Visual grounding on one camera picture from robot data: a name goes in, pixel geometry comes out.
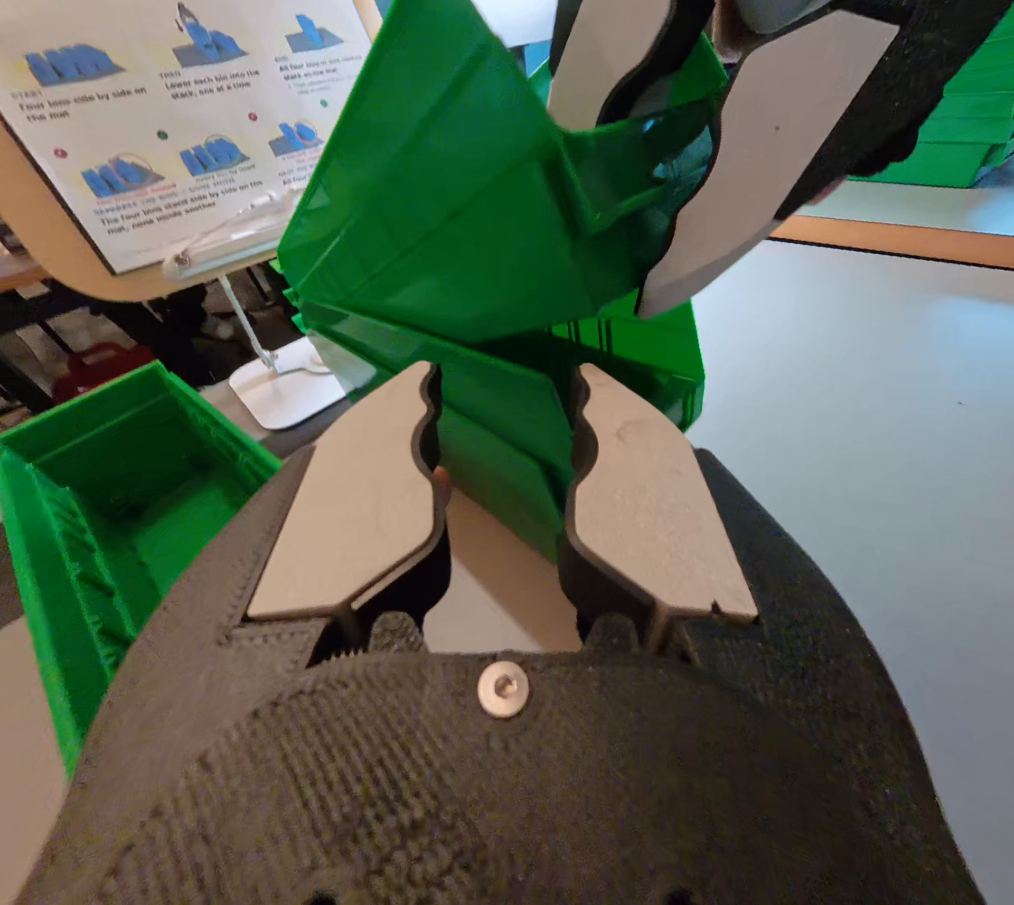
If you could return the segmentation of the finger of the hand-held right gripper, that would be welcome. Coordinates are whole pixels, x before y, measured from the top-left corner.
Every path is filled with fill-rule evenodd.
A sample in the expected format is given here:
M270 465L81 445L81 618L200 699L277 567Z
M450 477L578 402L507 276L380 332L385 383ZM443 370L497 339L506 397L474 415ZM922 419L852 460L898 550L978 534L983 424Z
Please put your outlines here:
M655 116L693 100L681 69L711 0L561 0L548 109L567 130Z
M831 10L744 58L719 114L708 173L645 279L641 319L687 302L782 224L781 206L898 31Z

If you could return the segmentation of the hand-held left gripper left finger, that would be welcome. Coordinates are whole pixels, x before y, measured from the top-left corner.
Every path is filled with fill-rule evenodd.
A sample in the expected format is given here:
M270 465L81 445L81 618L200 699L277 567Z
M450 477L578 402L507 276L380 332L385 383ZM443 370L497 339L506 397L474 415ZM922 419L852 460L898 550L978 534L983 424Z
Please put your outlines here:
M316 441L247 606L256 621L417 622L451 577L440 463L440 366L420 361Z

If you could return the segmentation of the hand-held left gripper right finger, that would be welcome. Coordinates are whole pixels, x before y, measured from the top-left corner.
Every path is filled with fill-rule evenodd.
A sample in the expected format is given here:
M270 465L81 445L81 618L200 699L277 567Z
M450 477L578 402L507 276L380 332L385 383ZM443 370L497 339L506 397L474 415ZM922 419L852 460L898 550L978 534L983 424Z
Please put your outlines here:
M578 621L626 617L651 652L687 621L754 625L754 594L684 433L594 364L576 368L574 412L561 588Z

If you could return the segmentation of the green plastic bin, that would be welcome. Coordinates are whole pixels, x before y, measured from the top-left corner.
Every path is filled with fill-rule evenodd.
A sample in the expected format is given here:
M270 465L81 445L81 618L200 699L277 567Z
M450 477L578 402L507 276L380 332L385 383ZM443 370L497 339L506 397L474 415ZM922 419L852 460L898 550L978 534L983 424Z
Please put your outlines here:
M641 319L633 291L598 316L465 345L336 307L288 287L299 326L313 328L391 375L426 361L441 366L445 406L539 463L563 501L573 477L576 368L599 366L680 430L699 418L705 368L691 302Z
M322 332L313 328L308 330L336 343ZM342 348L369 364L360 354ZM404 370L391 375L373 367L377 377L375 383L367 385L370 390ZM446 407L442 384L441 400L438 423L441 464L449 471L454 484L545 557L556 561L574 468L571 483L559 503L538 462Z
M159 363L2 434L3 526L67 776L128 649L281 466Z
M673 106L565 130L472 0L392 0L280 244L305 324L479 344L596 314L664 252L726 84L701 35Z

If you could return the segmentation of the person's right hand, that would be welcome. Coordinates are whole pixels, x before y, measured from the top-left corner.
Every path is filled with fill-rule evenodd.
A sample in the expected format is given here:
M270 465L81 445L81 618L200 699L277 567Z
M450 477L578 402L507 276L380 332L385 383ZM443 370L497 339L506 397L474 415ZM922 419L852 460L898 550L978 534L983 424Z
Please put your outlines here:
M723 64L738 62L754 41L736 0L715 0L709 36Z

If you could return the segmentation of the stack of green bins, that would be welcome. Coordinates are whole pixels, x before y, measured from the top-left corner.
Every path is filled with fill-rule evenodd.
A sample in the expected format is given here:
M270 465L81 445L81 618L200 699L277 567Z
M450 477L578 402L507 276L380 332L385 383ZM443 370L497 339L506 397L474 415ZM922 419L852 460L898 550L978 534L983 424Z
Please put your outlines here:
M1013 135L1013 11L947 83L902 162L865 181L969 188L984 169L1011 154Z

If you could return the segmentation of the red case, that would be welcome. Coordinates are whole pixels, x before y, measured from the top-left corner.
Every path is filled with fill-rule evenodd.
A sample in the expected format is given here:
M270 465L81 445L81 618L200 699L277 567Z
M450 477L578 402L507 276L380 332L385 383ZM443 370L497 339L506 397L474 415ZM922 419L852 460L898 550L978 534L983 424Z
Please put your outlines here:
M68 356L65 372L54 383L53 401L65 403L155 361L155 355L143 344L95 343Z

